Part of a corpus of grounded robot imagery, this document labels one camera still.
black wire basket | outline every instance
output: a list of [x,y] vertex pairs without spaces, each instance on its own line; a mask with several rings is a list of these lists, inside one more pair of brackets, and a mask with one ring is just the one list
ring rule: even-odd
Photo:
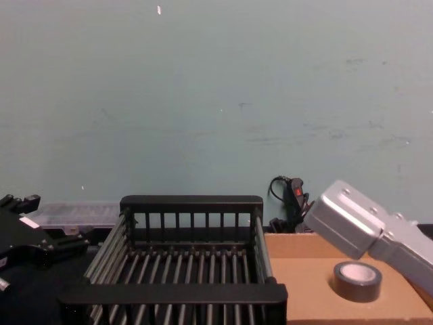
[[262,198],[127,196],[120,211],[84,280],[58,297],[64,324],[286,323]]

roll of tape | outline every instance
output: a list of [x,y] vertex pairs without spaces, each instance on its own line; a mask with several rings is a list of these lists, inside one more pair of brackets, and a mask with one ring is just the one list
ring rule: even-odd
[[357,303],[375,301],[380,294],[382,274],[361,262],[342,262],[334,267],[333,290],[342,298]]

clear plastic container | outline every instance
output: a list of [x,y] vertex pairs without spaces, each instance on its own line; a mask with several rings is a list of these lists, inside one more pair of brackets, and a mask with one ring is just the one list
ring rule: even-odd
[[112,228],[119,214],[117,201],[43,202],[27,217],[42,228],[73,235],[89,228]]

cardboard box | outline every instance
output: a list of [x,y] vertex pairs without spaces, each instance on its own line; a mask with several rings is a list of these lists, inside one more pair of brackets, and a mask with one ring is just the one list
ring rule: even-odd
[[290,325],[433,324],[433,311],[397,271],[369,256],[361,260],[382,273],[379,298],[353,303],[331,288],[335,264],[350,261],[316,234],[266,234],[273,275],[289,292]]

black cable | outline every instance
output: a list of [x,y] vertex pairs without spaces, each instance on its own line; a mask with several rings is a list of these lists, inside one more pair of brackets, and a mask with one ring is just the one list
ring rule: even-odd
[[270,193],[272,193],[272,195],[274,195],[275,198],[277,198],[278,200],[282,201],[283,203],[286,203],[283,198],[281,198],[280,196],[276,195],[276,193],[273,191],[272,187],[273,187],[273,184],[276,181],[284,181],[284,182],[287,183],[287,182],[290,181],[290,178],[286,177],[286,176],[282,176],[282,175],[277,176],[277,177],[275,177],[274,179],[271,180],[271,183],[269,184],[269,189],[268,189],[268,195],[269,195],[269,192],[270,192]]

